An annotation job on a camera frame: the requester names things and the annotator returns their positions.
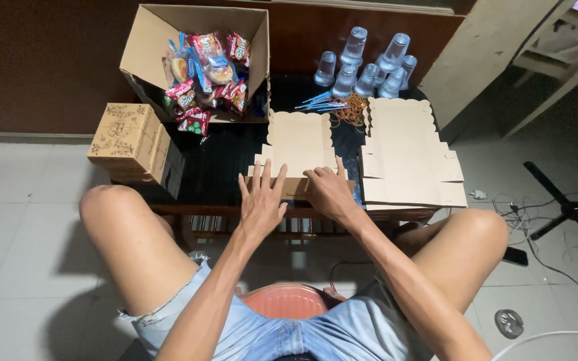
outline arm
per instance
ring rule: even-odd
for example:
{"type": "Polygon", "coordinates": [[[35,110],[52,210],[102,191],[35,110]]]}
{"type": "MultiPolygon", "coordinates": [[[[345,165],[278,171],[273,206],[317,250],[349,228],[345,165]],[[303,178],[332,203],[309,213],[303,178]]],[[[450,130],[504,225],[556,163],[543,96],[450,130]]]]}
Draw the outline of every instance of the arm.
{"type": "Polygon", "coordinates": [[[242,270],[285,215],[286,203],[278,204],[286,165],[280,169],[273,189],[270,172],[271,162],[267,160],[261,180],[260,163],[256,163],[251,194],[242,174],[238,176],[242,192],[240,223],[215,267],[173,324],[157,354],[158,361],[203,361],[213,357],[242,270]]]}
{"type": "Polygon", "coordinates": [[[344,226],[372,258],[414,329],[441,361],[486,361],[485,342],[456,307],[397,246],[374,225],[353,200],[344,178],[329,168],[305,174],[313,183],[309,201],[315,209],[344,226]]]}

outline hand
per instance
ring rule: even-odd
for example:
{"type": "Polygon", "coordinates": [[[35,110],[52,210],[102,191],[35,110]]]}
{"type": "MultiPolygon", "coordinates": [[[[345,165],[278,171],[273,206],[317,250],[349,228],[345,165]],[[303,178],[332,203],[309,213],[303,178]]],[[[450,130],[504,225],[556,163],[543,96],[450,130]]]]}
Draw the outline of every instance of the hand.
{"type": "Polygon", "coordinates": [[[346,223],[360,207],[349,192],[342,158],[336,157],[336,164],[338,175],[329,167],[304,171],[311,183],[307,200],[318,212],[347,227],[346,223]]]}
{"type": "Polygon", "coordinates": [[[273,189],[271,183],[271,160],[265,163],[265,170],[260,179],[260,162],[256,162],[251,178],[251,193],[247,190],[245,178],[242,174],[237,177],[242,193],[242,211],[240,213],[240,224],[237,226],[244,232],[247,243],[257,248],[266,236],[271,233],[278,223],[283,219],[287,209],[287,203],[280,206],[280,195],[285,183],[287,165],[283,164],[276,179],[273,189]]]}

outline orange plastic stool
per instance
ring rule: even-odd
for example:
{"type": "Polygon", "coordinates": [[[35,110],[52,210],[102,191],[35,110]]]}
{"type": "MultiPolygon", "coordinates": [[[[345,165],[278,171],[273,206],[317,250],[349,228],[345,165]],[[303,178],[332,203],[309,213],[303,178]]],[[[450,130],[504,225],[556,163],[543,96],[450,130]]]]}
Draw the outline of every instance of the orange plastic stool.
{"type": "Polygon", "coordinates": [[[255,312],[272,319],[308,319],[342,302],[299,283],[271,284],[238,297],[255,312]]]}

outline black stand base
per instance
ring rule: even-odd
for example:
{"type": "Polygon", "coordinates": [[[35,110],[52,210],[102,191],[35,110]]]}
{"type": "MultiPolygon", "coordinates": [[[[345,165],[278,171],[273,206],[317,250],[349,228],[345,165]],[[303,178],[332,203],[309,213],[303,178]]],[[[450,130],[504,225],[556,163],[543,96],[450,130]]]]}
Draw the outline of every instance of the black stand base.
{"type": "Polygon", "coordinates": [[[544,234],[550,232],[554,227],[562,224],[565,220],[573,220],[578,223],[578,202],[569,201],[566,196],[558,190],[558,188],[550,182],[545,174],[543,174],[533,162],[525,162],[523,164],[530,173],[541,183],[541,185],[550,193],[557,202],[561,205],[561,215],[551,220],[548,224],[541,227],[538,231],[530,235],[531,240],[538,240],[544,234]]]}

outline knee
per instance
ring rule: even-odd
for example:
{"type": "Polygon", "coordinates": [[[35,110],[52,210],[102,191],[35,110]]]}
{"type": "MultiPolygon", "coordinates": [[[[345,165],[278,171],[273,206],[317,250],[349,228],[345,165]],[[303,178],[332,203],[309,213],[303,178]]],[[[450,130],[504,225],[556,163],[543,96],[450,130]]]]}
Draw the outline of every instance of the knee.
{"type": "Polygon", "coordinates": [[[138,197],[139,193],[132,188],[119,185],[96,186],[84,193],[80,200],[80,218],[86,222],[86,218],[92,217],[98,212],[107,211],[109,208],[121,207],[126,200],[138,197]]]}
{"type": "Polygon", "coordinates": [[[477,208],[464,209],[458,215],[466,218],[473,232],[479,234],[478,239],[488,242],[493,252],[503,256],[507,248],[508,232],[507,224],[500,215],[489,209],[477,208]]]}

